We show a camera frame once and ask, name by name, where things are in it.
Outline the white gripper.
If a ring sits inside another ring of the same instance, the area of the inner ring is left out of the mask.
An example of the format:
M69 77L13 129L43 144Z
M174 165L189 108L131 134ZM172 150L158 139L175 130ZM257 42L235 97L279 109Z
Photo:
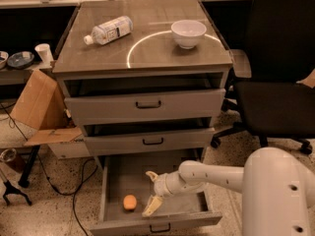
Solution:
M162 197L172 197L177 195L184 186L184 181L177 171L157 175L153 171L147 171L146 175L154 183L154 190L157 196L150 196L148 203L142 212L142 217L153 215L163 203Z

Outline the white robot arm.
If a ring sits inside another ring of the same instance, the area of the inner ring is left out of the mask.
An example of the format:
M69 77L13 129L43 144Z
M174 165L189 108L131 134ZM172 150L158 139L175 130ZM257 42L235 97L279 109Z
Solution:
M174 172L146 174L155 193L144 217L165 199L202 192L211 183L242 195L243 236L311 236L308 209L315 205L315 174L280 148L259 148L242 167L186 160Z

